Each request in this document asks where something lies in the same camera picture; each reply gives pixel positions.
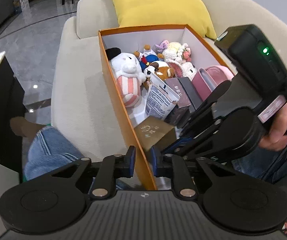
human hand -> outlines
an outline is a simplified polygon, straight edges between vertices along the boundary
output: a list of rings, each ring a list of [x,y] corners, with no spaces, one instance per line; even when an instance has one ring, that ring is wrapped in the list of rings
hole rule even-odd
[[[267,135],[259,142],[259,147],[272,151],[280,151],[287,145],[287,103],[276,113],[273,124]]]

label sticker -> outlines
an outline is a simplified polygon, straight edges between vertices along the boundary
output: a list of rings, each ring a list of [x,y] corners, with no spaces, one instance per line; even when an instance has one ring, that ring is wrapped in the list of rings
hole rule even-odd
[[[279,95],[276,97],[274,101],[271,102],[269,106],[266,107],[264,111],[262,111],[258,118],[259,120],[264,123],[266,122],[270,117],[272,117],[285,103],[286,99],[283,95]]]

orange box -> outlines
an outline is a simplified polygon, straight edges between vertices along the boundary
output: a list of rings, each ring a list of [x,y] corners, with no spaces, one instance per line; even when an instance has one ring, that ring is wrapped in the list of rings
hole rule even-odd
[[[101,30],[98,32],[101,54],[102,72],[109,92],[109,96],[119,122],[119,126],[127,146],[136,147],[135,169],[141,183],[147,190],[157,190],[154,175],[149,168],[145,153],[134,131],[134,126],[144,120],[145,104],[136,107],[137,113],[125,108],[122,97],[117,88],[113,71],[110,67],[105,50],[118,47],[122,52],[133,53],[143,51],[145,44],[155,49],[155,44],[163,40],[187,43],[191,48],[192,64],[196,68],[210,65],[227,66],[214,49],[188,25],[152,25],[123,27]]]

sofa backrest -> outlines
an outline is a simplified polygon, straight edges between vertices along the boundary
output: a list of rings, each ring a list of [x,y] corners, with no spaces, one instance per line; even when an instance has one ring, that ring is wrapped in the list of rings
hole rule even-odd
[[[287,67],[287,25],[252,0],[202,0],[217,36],[230,26],[255,24],[270,40]]]

gray tile floor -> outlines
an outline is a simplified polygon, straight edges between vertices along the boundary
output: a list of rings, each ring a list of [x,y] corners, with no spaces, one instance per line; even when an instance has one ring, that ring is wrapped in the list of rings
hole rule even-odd
[[[35,0],[29,10],[12,17],[0,28],[0,52],[6,51],[25,90],[24,105],[51,98],[62,29],[66,20],[76,15],[78,1],[72,4],[66,0],[61,5],[61,0]],[[50,123],[50,111],[38,116],[39,112],[33,113],[34,121]]]

